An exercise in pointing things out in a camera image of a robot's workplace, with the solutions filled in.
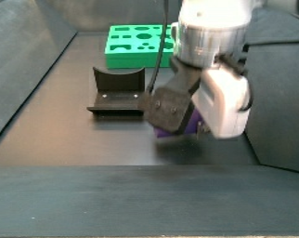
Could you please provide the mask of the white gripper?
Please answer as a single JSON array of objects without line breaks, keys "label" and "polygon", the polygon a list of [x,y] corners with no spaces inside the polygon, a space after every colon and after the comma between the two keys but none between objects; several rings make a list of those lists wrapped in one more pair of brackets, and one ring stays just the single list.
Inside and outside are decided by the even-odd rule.
[{"label": "white gripper", "polygon": [[247,78],[224,67],[204,70],[200,88],[192,99],[215,138],[229,139],[240,136],[251,112]]}]

